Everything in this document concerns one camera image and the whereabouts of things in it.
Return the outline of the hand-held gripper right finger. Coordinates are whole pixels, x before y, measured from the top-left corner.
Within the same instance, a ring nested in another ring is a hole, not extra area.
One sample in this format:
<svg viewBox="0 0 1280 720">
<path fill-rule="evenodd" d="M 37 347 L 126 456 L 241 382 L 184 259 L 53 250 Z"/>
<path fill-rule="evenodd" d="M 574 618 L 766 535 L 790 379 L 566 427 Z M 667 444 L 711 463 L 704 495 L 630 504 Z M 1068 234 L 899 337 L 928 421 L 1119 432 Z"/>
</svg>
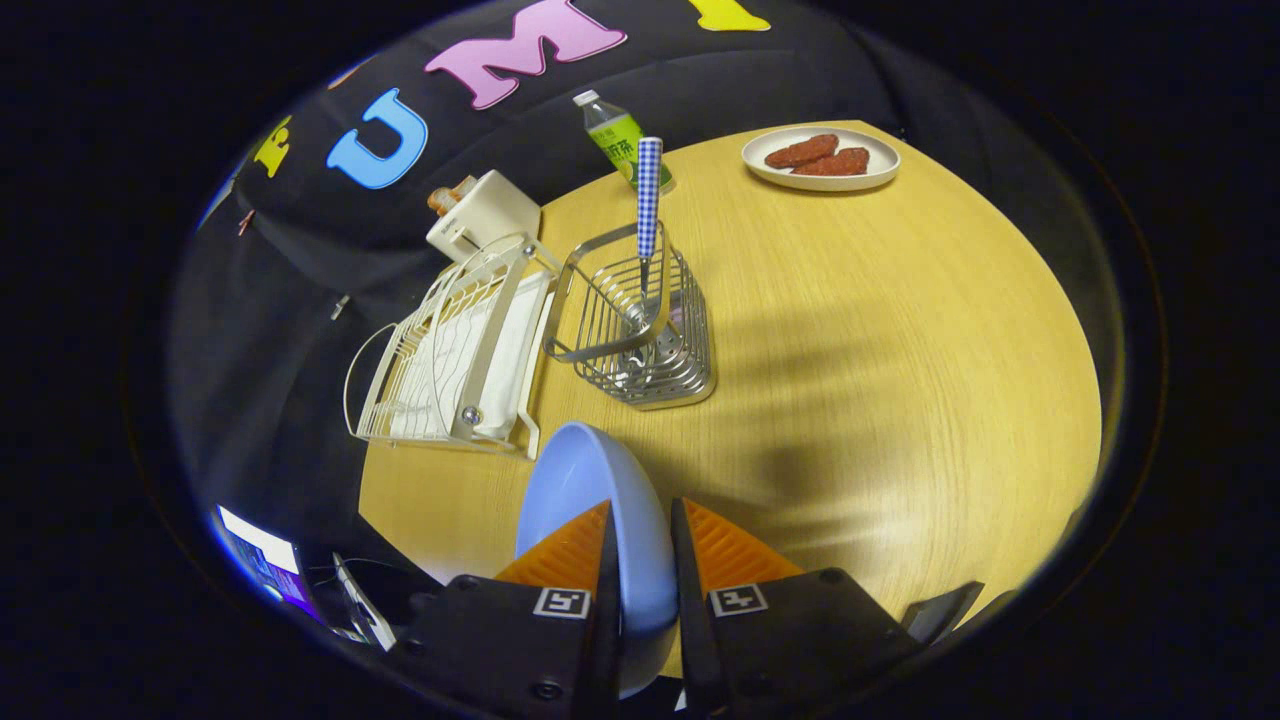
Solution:
<svg viewBox="0 0 1280 720">
<path fill-rule="evenodd" d="M 690 498 L 671 534 L 694 719 L 845 717 L 922 650 L 845 570 L 803 570 Z"/>
</svg>

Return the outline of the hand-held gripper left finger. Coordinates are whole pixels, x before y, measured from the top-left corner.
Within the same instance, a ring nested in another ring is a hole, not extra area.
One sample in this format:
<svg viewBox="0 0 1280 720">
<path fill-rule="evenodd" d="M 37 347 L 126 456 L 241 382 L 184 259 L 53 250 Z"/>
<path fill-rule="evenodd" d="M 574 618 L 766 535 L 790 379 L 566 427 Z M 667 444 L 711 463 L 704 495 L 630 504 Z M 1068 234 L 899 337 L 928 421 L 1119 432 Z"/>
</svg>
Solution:
<svg viewBox="0 0 1280 720">
<path fill-rule="evenodd" d="M 611 503 L 580 512 L 497 578 L 456 577 L 396 642 L 406 685 L 462 719 L 614 719 L 620 557 Z"/>
</svg>

